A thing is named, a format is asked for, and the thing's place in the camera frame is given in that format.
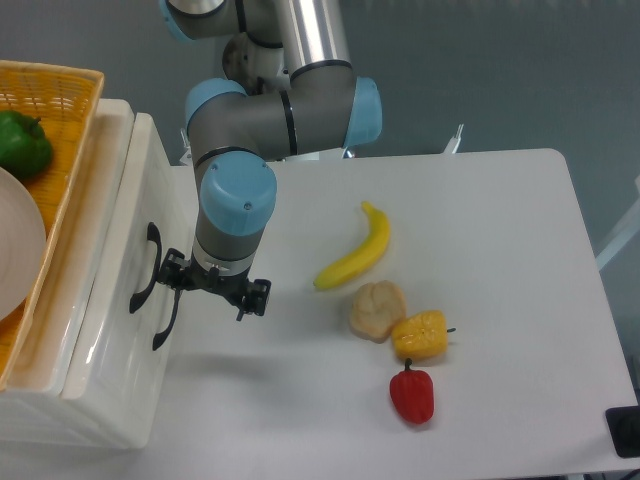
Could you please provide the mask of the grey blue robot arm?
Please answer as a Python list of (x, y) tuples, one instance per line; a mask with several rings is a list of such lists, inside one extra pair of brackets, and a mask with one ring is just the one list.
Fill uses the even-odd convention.
[(196, 41), (243, 35), (282, 63), (245, 80), (200, 82), (185, 101), (199, 212), (189, 260), (167, 256), (159, 281), (203, 290), (240, 315), (262, 315), (271, 284), (248, 277), (274, 211), (273, 160), (375, 141), (383, 115), (375, 82), (352, 68), (335, 1), (163, 1), (170, 31)]

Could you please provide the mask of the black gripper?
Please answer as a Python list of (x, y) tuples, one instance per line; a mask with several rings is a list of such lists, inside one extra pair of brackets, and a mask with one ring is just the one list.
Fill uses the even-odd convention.
[(246, 268), (228, 275), (216, 267), (206, 270), (195, 257), (189, 260), (181, 251), (169, 248), (159, 267), (157, 282), (172, 289), (175, 300), (184, 291), (194, 290), (223, 297), (237, 307), (236, 320), (241, 321), (246, 315), (265, 314), (272, 285), (267, 279), (248, 280), (249, 271)]

